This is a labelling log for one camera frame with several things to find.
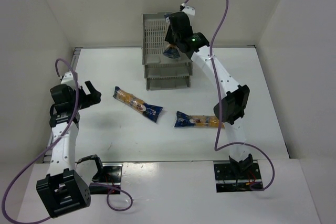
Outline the pasta bag table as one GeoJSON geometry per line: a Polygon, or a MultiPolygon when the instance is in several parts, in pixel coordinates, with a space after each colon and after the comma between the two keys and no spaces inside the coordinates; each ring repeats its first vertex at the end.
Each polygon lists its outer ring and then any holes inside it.
{"type": "Polygon", "coordinates": [[[218,128],[219,119],[213,115],[188,115],[177,111],[174,128],[184,127],[218,128]]]}

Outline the pasta bag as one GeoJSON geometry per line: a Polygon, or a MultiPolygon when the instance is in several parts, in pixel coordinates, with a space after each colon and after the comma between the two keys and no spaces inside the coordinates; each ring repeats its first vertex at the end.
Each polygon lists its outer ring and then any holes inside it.
{"type": "Polygon", "coordinates": [[[133,94],[122,90],[118,86],[115,86],[113,97],[116,100],[128,105],[154,123],[157,122],[158,117],[163,110],[161,106],[148,104],[133,94]]]}
{"type": "MultiPolygon", "coordinates": [[[[169,16],[171,14],[172,13],[166,13],[166,14],[164,14],[164,19],[165,19],[165,22],[166,22],[167,29],[170,26],[169,16]]],[[[166,57],[168,57],[168,58],[170,58],[170,59],[175,59],[175,60],[178,60],[178,59],[181,58],[180,53],[179,53],[177,47],[175,45],[171,45],[169,43],[167,43],[167,46],[166,46],[166,48],[163,51],[163,55],[166,56],[166,57]]]]}

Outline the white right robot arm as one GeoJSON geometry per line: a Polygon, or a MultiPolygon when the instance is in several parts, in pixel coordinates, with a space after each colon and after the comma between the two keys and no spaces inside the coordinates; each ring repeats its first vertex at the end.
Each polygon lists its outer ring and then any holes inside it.
{"type": "Polygon", "coordinates": [[[168,15],[169,27],[165,41],[185,53],[217,88],[219,102],[214,106],[214,113],[219,122],[224,124],[229,141],[230,166],[238,178],[253,163],[250,151],[244,147],[246,138],[243,130],[250,89],[229,74],[214,55],[211,42],[202,33],[193,32],[190,17],[184,11],[168,15]]]}

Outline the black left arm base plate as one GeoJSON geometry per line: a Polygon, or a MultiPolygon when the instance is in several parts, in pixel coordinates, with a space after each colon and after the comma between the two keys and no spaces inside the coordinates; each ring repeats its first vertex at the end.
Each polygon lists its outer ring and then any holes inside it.
{"type": "Polygon", "coordinates": [[[117,163],[103,163],[101,171],[97,171],[92,177],[89,185],[90,193],[92,195],[106,195],[108,188],[102,186],[94,186],[93,183],[100,183],[121,188],[122,164],[117,163]]]}

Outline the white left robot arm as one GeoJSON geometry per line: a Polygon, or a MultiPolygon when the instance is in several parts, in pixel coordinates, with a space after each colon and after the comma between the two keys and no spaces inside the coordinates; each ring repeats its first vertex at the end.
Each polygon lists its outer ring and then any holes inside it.
{"type": "Polygon", "coordinates": [[[86,81],[89,93],[76,88],[74,81],[66,81],[50,89],[54,101],[50,108],[52,129],[51,161],[47,175],[38,180],[36,190],[51,218],[90,206],[87,183],[76,172],[75,148],[79,132],[78,110],[101,101],[101,93],[86,81]]]}

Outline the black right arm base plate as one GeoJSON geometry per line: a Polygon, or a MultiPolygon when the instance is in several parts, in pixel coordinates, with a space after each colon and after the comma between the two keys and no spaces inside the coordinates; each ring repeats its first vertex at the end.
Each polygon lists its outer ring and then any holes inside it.
{"type": "Polygon", "coordinates": [[[229,161],[214,162],[213,168],[217,193],[246,192],[251,191],[251,187],[264,188],[257,161],[240,175],[233,172],[229,161]]]}

